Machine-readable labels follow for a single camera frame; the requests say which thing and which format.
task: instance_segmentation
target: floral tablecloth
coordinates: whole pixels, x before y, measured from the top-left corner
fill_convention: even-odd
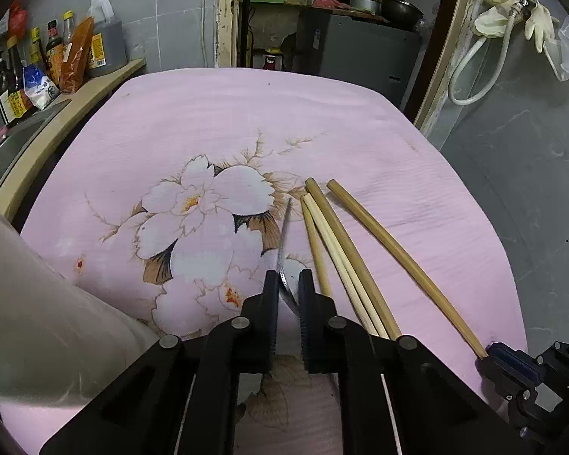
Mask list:
[[[67,150],[22,236],[71,282],[158,334],[196,337],[261,292],[289,198],[292,287],[302,268],[313,268],[299,204],[309,176],[350,191],[481,342],[526,348],[504,249],[453,169],[386,99],[335,80],[251,69],[134,78]],[[396,260],[334,206],[403,333],[482,395],[472,350]],[[355,319],[330,260],[329,268],[339,314]],[[336,395],[328,378],[304,372],[299,324],[284,305],[278,333],[273,371],[241,399],[236,453],[341,453]],[[75,412],[2,410],[29,453]]]

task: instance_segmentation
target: countertop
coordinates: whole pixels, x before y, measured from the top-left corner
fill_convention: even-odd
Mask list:
[[[71,102],[23,152],[0,188],[0,213],[6,219],[12,221],[38,171],[76,124],[101,99],[145,64],[145,58],[133,60],[110,74],[90,79],[74,94],[61,94],[58,97],[57,101],[71,99]]]

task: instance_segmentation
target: pot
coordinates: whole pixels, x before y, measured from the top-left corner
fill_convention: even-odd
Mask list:
[[[382,17],[395,27],[413,31],[415,24],[423,17],[423,12],[405,0],[381,0]]]
[[[379,0],[350,0],[350,6],[355,10],[379,15]]]

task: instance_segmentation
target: light wooden chopstick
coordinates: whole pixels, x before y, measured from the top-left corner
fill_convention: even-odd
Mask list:
[[[352,264],[352,267],[358,275],[358,278],[366,290],[369,299],[373,303],[373,306],[375,307],[381,322],[384,324],[388,336],[392,340],[398,339],[402,335],[401,329],[399,328],[398,324],[396,324],[396,320],[390,311],[390,308],[386,304],[386,300],[382,296],[382,293],[377,287],[377,284],[375,284],[375,281],[373,280],[369,269],[366,267],[365,262],[358,253],[358,250],[354,246],[354,243],[350,239],[350,236],[347,235],[346,230],[341,225],[341,222],[337,218],[337,215],[329,204],[329,201],[320,190],[320,187],[316,181],[314,181],[314,178],[309,177],[306,180],[306,188],[312,195],[314,201],[316,201],[318,207],[320,208],[320,212],[322,212],[322,214],[325,216],[326,221],[335,234],[335,238],[341,244],[344,253],[348,257],[350,264]]]
[[[423,271],[411,255],[390,235],[388,231],[373,217],[356,199],[350,195],[337,181],[331,179],[327,187],[341,200],[343,205],[387,248],[387,250],[400,262],[405,270],[415,279],[423,291],[435,302],[444,315],[449,319],[459,334],[474,350],[479,358],[487,357],[483,344],[472,332],[468,324],[457,310],[432,282],[432,279]]]
[[[331,286],[329,285],[329,278],[327,277],[325,262],[322,258],[322,253],[320,252],[320,236],[318,231],[316,231],[316,225],[312,219],[312,214],[306,205],[303,198],[301,200],[303,220],[306,223],[306,231],[308,231],[308,241],[310,242],[310,250],[312,251],[312,257],[314,258],[314,267],[316,267],[316,274],[319,278],[320,292],[329,298],[333,297],[331,292]]]
[[[325,241],[329,251],[329,255],[331,255],[335,268],[337,268],[337,272],[343,281],[358,318],[370,334],[388,338],[387,332],[379,319],[375,307],[367,296],[352,264],[350,264],[349,259],[347,259],[346,254],[343,252],[337,238],[325,220],[324,215],[320,212],[316,201],[314,201],[312,195],[306,195],[303,199],[312,214],[316,226],[319,228],[323,241]]]

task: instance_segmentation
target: stainless steel sink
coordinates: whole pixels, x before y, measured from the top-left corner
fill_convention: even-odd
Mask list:
[[[0,141],[0,187],[25,149],[70,101],[71,99],[66,99],[44,111],[38,111],[30,118],[9,129],[2,136]]]

